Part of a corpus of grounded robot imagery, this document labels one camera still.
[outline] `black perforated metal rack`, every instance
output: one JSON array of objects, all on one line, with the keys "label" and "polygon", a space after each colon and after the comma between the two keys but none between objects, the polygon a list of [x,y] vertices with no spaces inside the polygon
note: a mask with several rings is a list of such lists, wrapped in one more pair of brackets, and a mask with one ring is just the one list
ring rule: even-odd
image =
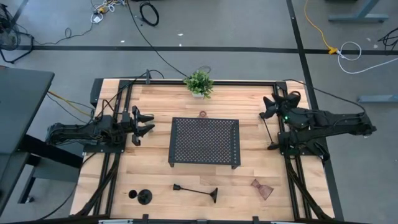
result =
[{"label": "black perforated metal rack", "polygon": [[169,163],[241,165],[239,120],[173,118]]}]

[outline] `black aluminum frame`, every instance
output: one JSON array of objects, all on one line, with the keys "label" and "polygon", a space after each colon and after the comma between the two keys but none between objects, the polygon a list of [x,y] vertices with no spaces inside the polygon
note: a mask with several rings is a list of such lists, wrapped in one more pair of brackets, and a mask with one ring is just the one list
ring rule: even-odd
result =
[{"label": "black aluminum frame", "polygon": [[[129,80],[120,80],[119,81],[119,90],[121,86],[124,86],[126,83],[128,83]],[[134,82],[135,85],[146,85],[146,80],[141,79],[141,80],[136,80]],[[182,80],[151,80],[150,81],[150,85],[184,85],[184,82]],[[279,91],[282,91],[282,94],[284,96],[287,95],[287,85],[286,82],[270,82],[270,81],[223,81],[223,80],[216,80],[214,82],[214,85],[235,85],[235,86],[269,86],[272,88],[273,93],[279,95]],[[130,85],[129,88],[127,89],[127,96],[126,96],[126,101],[125,101],[125,105],[124,105],[124,110],[128,111],[128,107],[129,107],[129,99],[131,97],[131,88],[133,87],[133,85]],[[115,103],[115,111],[119,111],[119,106],[120,106],[120,99],[122,97],[124,91],[120,92],[120,94],[117,96],[117,100]],[[285,131],[285,125],[282,121],[282,118],[279,118],[279,131]],[[120,160],[120,153],[115,154],[115,160],[119,161]],[[296,166],[297,166],[297,175],[299,177],[299,179],[302,181],[302,183],[305,185],[305,177],[303,175],[303,169],[302,169],[302,163],[300,160],[300,156],[295,158],[296,161]],[[106,173],[106,170],[108,170],[108,162],[109,162],[109,158],[108,161],[106,161],[106,158],[104,158],[104,163],[102,166],[102,170],[101,170],[101,177],[100,177],[100,183],[103,180],[103,174]],[[111,208],[112,208],[112,202],[113,202],[113,195],[114,195],[114,190],[115,190],[115,186],[116,186],[116,178],[117,176],[115,175],[111,181],[111,184],[109,186],[109,191],[108,191],[108,200],[106,202],[106,211],[105,211],[105,215],[109,215],[111,214]],[[299,205],[297,202],[297,194],[296,194],[296,190],[295,190],[295,185],[292,179],[289,178],[288,176],[288,184],[289,184],[289,193],[290,193],[290,198],[291,198],[291,202],[292,202],[292,210],[293,210],[293,215],[294,215],[294,220],[298,220],[300,219],[300,212],[299,212]],[[303,197],[303,203],[304,203],[304,211],[305,211],[305,218],[307,219],[311,219],[311,209],[306,201],[306,199]],[[94,212],[99,212],[99,207],[101,206],[101,200],[98,200]],[[160,223],[198,223],[199,220],[156,220],[157,222]],[[254,223],[253,220],[251,221],[223,221],[223,220],[206,220],[207,223],[212,222],[212,223]]]}]

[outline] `gray desk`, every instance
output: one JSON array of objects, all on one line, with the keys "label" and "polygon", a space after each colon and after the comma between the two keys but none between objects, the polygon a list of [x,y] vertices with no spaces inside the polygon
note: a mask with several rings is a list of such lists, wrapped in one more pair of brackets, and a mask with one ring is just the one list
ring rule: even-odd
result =
[{"label": "gray desk", "polygon": [[[80,167],[81,157],[26,135],[53,78],[51,72],[0,68],[0,214],[26,164],[37,166],[46,157]],[[21,198],[33,182],[28,181]]]}]

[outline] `potted plant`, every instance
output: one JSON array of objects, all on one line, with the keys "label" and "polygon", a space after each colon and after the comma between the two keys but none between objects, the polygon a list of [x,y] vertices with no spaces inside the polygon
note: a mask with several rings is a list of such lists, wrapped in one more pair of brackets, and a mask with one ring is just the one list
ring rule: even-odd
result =
[{"label": "potted plant", "polygon": [[210,80],[207,72],[197,70],[191,77],[185,78],[184,83],[187,84],[187,88],[192,92],[193,97],[210,99],[214,81]]}]

